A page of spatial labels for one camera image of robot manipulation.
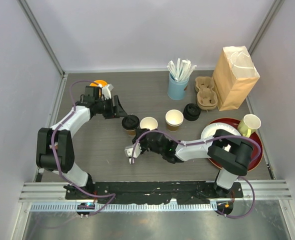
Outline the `brown paper cup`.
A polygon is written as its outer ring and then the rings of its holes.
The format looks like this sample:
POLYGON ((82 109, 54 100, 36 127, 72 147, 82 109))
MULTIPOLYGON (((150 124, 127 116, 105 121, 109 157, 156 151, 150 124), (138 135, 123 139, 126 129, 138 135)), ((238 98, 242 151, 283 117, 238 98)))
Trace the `brown paper cup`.
POLYGON ((129 136, 135 136, 137 128, 124 128, 129 136))
POLYGON ((156 130, 158 128, 158 121, 153 117, 144 117, 139 124, 141 129, 156 130))

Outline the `black coffee cup lid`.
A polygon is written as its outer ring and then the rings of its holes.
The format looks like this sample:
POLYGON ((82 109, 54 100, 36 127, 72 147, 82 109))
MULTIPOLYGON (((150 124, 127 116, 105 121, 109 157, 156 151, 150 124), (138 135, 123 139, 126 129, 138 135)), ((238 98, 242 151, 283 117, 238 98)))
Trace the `black coffee cup lid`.
POLYGON ((130 114, 122 119, 121 124, 126 131, 133 131, 139 127, 140 119, 136 115, 130 114))

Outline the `stack of paper cups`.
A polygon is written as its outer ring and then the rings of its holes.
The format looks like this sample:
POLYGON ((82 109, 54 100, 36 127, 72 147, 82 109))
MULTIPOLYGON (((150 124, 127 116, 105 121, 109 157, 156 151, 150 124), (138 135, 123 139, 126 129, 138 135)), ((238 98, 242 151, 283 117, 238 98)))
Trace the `stack of paper cups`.
POLYGON ((177 109, 171 109, 165 114, 166 128, 170 132, 178 130, 180 125, 183 123, 184 115, 177 109))

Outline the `black lid stack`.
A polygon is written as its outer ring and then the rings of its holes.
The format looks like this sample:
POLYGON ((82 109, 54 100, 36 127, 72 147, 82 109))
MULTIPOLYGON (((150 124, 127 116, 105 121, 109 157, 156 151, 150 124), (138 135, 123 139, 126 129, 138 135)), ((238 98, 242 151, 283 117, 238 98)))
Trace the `black lid stack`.
POLYGON ((195 103, 189 103, 184 107, 183 117, 188 121, 196 121, 201 114, 201 109, 195 103))

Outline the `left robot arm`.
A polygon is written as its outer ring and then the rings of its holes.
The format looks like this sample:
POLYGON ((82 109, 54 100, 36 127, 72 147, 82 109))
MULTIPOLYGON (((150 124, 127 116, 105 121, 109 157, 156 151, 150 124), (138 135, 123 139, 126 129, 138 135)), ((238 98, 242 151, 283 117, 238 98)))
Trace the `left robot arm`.
POLYGON ((41 128, 37 134, 36 165, 54 172, 66 180, 84 200, 94 196, 95 185, 89 173, 75 163, 73 136, 95 115, 105 119, 127 116, 119 97, 81 95, 71 111, 50 128, 41 128))

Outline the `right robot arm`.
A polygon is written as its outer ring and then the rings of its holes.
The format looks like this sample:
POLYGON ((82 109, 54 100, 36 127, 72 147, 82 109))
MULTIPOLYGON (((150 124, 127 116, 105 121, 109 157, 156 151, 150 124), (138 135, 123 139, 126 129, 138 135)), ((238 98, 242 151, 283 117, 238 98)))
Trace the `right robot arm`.
POLYGON ((260 146, 250 138, 233 135, 218 129, 214 135, 203 140, 175 140, 159 130, 138 129, 132 140, 133 150, 130 163, 146 151, 160 155, 171 164, 189 160, 210 158, 221 165, 214 184, 216 196, 226 197, 238 177, 247 175, 252 154, 260 146))

